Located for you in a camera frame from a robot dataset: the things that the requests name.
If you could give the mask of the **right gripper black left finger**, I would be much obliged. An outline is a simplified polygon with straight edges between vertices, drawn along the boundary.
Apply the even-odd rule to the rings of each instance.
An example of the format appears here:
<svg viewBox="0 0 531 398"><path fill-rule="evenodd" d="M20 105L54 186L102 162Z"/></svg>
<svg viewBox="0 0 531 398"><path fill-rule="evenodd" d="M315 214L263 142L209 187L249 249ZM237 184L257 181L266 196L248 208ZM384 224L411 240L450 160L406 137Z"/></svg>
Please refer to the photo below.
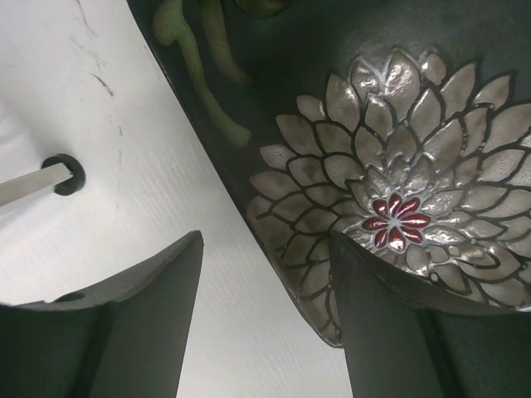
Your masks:
<svg viewBox="0 0 531 398"><path fill-rule="evenodd" d="M174 397L202 268L187 233L108 279L1 307L4 397Z"/></svg>

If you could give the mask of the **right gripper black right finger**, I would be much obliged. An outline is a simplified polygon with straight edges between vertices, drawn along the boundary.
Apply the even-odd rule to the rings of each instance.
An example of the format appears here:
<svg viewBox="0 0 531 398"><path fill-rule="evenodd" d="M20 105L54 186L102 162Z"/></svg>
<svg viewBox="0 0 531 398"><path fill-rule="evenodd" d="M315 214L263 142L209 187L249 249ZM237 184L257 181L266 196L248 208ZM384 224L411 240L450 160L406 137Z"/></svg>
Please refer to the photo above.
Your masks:
<svg viewBox="0 0 531 398"><path fill-rule="evenodd" d="M529 396L528 313L446 292L340 233L329 253L354 396Z"/></svg>

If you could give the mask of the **dark floral square plate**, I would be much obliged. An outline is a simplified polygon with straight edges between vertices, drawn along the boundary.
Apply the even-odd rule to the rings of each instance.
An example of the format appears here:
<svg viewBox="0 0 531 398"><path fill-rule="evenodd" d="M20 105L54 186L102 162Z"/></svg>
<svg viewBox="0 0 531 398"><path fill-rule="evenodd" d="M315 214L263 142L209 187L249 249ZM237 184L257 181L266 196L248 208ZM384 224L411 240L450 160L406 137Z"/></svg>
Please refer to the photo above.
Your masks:
<svg viewBox="0 0 531 398"><path fill-rule="evenodd" d="M530 307L527 1L132 1L298 311L342 344L342 233L465 299Z"/></svg>

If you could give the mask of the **stainless steel dish rack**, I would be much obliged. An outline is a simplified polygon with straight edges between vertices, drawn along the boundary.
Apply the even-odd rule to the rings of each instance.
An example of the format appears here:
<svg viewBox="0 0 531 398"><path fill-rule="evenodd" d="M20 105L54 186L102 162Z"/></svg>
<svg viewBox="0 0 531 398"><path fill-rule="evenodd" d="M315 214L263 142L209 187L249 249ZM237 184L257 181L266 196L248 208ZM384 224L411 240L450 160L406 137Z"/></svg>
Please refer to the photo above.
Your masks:
<svg viewBox="0 0 531 398"><path fill-rule="evenodd" d="M85 182L81 163L71 155L58 153L45 159L39 170L1 183L1 212L49 193L70 196L82 189Z"/></svg>

